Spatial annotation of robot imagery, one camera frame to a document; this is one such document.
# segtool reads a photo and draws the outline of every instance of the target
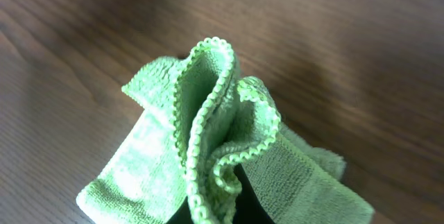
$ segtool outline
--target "terry fabric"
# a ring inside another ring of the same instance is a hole
[[[281,123],[225,40],[205,39],[183,61],[161,57],[122,90],[144,112],[77,197],[96,223],[166,223],[185,198],[193,222],[232,223],[240,163],[276,223],[368,222],[371,207],[336,180],[343,160]]]
[[[276,224],[371,221],[373,208],[338,181],[345,168],[342,158],[310,147],[283,124],[270,150],[242,166],[259,202]]]

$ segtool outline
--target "wooden surface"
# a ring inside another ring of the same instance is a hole
[[[0,0],[0,223],[90,223],[76,194],[159,55],[232,43],[285,122],[348,161],[374,223],[444,223],[444,0]]]

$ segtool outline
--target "wooden table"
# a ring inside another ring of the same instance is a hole
[[[444,223],[444,0],[0,0],[0,223],[90,223],[142,112],[120,87],[214,35],[374,223]]]

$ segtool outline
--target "microfiber towel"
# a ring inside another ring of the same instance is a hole
[[[144,112],[76,199],[94,222],[166,223],[186,198],[193,222],[232,223],[237,164],[277,223],[369,221],[371,207],[337,181],[342,159],[281,123],[225,40],[207,38],[185,60],[158,58],[122,90]]]

